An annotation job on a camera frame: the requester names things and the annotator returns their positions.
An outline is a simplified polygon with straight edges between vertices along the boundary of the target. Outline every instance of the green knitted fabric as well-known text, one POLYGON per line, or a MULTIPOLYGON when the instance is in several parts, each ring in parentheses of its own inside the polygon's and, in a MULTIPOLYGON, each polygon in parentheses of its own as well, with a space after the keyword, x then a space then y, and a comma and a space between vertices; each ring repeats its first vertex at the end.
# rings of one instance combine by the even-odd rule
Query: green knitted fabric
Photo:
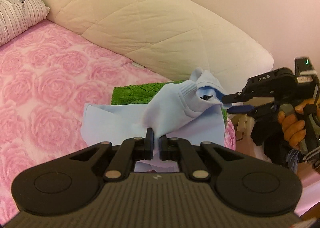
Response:
MULTIPOLYGON (((113 89, 111 105, 149 103, 151 99, 167 83, 177 84, 181 82, 184 82, 184 81, 157 82, 157 83, 147 83, 142 85, 129 85, 125 87, 115 87, 113 89)), ((227 111, 224 109, 221 109, 221 110, 222 110, 224 123, 226 125, 227 111)))

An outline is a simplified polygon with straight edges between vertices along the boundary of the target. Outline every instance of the cream quilted headboard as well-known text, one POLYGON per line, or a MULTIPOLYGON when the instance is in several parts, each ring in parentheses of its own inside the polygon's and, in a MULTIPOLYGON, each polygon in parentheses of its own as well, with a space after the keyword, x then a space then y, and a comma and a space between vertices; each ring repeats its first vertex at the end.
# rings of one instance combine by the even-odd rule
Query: cream quilted headboard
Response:
POLYGON ((198 66, 228 92, 272 69, 255 40, 190 0, 43 0, 48 19, 172 80, 198 66))

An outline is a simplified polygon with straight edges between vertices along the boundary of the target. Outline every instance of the pink floral bedsheet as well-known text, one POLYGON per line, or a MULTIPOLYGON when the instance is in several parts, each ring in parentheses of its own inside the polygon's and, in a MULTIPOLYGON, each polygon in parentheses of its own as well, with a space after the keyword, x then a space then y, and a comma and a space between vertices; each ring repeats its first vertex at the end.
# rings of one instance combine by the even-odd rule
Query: pink floral bedsheet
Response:
MULTIPOLYGON (((124 56, 43 20, 0 47, 0 223, 18 210, 10 186, 26 168, 86 147, 85 103, 110 104, 113 88, 168 81, 124 56)), ((226 146, 235 144, 231 121, 226 146)))

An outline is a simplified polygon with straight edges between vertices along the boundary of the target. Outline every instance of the human hand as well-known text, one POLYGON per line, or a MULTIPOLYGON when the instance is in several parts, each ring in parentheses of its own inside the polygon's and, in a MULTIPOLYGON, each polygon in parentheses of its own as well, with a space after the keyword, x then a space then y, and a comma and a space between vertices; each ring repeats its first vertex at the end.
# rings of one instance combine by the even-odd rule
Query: human hand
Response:
MULTIPOLYGON (((299 114, 303 114, 303 108, 307 104, 313 104, 314 99, 304 100, 300 105, 295 107, 295 111, 299 114)), ((317 116, 320 117, 320 109, 317 107, 317 116)), ((282 131, 284 133, 284 139, 289 142, 290 146, 297 148, 297 145, 302 141, 306 135, 306 130, 304 130, 305 121, 297 119, 295 114, 285 116, 283 111, 278 113, 278 122, 282 126, 282 131)))

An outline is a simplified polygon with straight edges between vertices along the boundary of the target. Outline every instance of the ribbed gray surface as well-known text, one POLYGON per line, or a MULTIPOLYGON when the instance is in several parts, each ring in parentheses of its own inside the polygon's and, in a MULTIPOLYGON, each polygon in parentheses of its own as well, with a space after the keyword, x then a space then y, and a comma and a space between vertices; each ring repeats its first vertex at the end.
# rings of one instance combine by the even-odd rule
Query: ribbed gray surface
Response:
POLYGON ((294 214, 259 218, 230 209, 209 185, 183 173, 131 173, 106 184, 85 208, 63 216, 20 213, 5 228, 288 228, 294 214))

